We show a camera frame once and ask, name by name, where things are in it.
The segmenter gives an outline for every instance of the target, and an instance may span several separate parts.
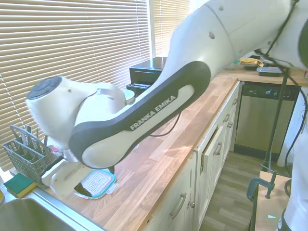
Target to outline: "butcher block countertop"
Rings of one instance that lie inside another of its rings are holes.
[[[300,85],[308,86],[303,75],[299,72],[292,76]],[[116,165],[119,187],[112,194],[97,200],[85,200],[72,192],[63,202],[108,231],[142,230],[238,80],[282,83],[282,77],[260,77],[257,72],[222,71],[206,92],[182,112],[169,135],[144,139]],[[173,123],[174,119],[155,134],[168,131]]]

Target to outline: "green sponge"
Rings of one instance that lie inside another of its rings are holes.
[[[23,174],[18,173],[8,182],[4,183],[5,187],[15,196],[21,198],[35,188],[36,184]]]

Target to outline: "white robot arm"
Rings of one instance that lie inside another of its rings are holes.
[[[26,101],[32,116],[80,162],[59,163],[51,169],[52,178],[45,178],[46,184],[54,184],[59,178],[54,172],[64,165],[69,173],[81,170],[80,177],[70,182],[75,186],[92,168],[119,163],[140,141],[196,101],[220,69],[250,51],[267,49],[292,3],[210,0],[174,31],[164,70],[133,104],[126,105],[123,92],[108,83],[77,83],[58,76],[35,85]],[[307,47],[308,4],[302,0],[270,55],[285,66],[307,70]]]

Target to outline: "stainless steel sink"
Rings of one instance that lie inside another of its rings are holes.
[[[105,231],[39,187],[22,199],[0,188],[1,231]]]

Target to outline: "dish rack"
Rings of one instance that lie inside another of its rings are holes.
[[[16,139],[5,143],[3,148],[15,168],[40,187],[46,188],[41,182],[41,176],[60,154],[53,153],[38,137],[25,129],[11,125],[11,130]]]

